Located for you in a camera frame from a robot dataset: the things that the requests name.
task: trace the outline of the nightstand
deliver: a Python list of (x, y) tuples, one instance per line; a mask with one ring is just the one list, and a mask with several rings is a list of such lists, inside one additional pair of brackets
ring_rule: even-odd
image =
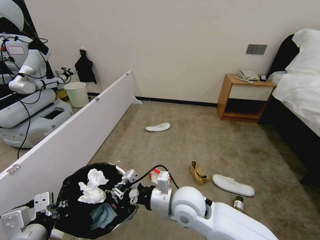
[(276, 85), (255, 81), (252, 84), (226, 74), (221, 88), (217, 111), (221, 120), (258, 123)]

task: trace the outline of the trash bin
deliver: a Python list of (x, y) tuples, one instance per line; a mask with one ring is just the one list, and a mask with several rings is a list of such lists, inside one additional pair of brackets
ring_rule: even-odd
[(68, 83), (64, 86), (64, 89), (67, 91), (71, 104), (75, 108), (82, 108), (89, 103), (86, 83)]
[[(83, 195), (78, 182), (88, 182), (88, 172), (91, 169), (102, 171), (109, 180), (104, 189), (106, 199), (103, 203), (83, 203), (78, 199)], [(138, 205), (130, 204), (130, 200), (116, 202), (111, 194), (114, 185), (122, 181), (125, 171), (109, 163), (94, 163), (87, 165), (71, 176), (67, 177), (60, 189), (57, 203), (65, 202), (66, 207), (60, 212), (55, 228), (78, 238), (96, 239), (115, 230), (122, 222), (129, 221), (136, 213)], [(106, 227), (92, 229), (93, 219), (90, 213), (104, 203), (109, 203), (115, 207), (117, 216)]]

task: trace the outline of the telephone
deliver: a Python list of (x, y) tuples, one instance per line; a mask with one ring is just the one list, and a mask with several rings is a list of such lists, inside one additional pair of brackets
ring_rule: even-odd
[(244, 70), (239, 70), (238, 72), (239, 78), (243, 81), (259, 81), (259, 77), (252, 71), (244, 71)]

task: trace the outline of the pillow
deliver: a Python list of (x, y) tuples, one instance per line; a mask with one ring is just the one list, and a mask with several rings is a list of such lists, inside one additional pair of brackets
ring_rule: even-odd
[(290, 74), (320, 76), (320, 31), (302, 29), (292, 40), (300, 48), (300, 52), (287, 66), (286, 71)]

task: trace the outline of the white slipper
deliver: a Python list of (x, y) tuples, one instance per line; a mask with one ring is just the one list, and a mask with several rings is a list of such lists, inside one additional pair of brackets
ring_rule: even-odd
[(168, 130), (170, 127), (171, 127), (170, 123), (161, 123), (157, 126), (146, 127), (146, 130), (148, 132), (161, 132), (161, 131)]
[(212, 175), (212, 181), (215, 185), (223, 190), (240, 194), (247, 197), (252, 197), (255, 194), (253, 187), (238, 183), (233, 178), (225, 177), (220, 174)]

